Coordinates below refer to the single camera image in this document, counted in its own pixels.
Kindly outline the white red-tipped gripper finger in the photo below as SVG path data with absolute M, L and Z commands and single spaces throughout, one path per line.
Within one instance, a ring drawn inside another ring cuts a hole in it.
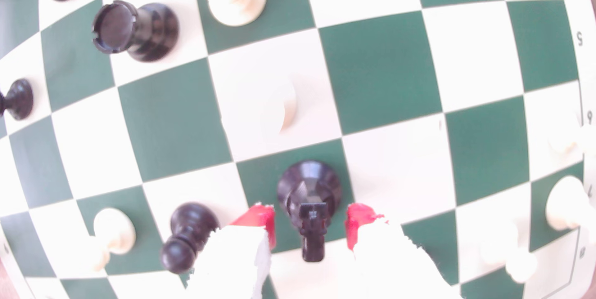
M 276 243 L 274 206 L 252 205 L 210 235 L 185 298 L 263 298 Z
M 345 221 L 363 298 L 461 298 L 399 221 L 352 203 Z

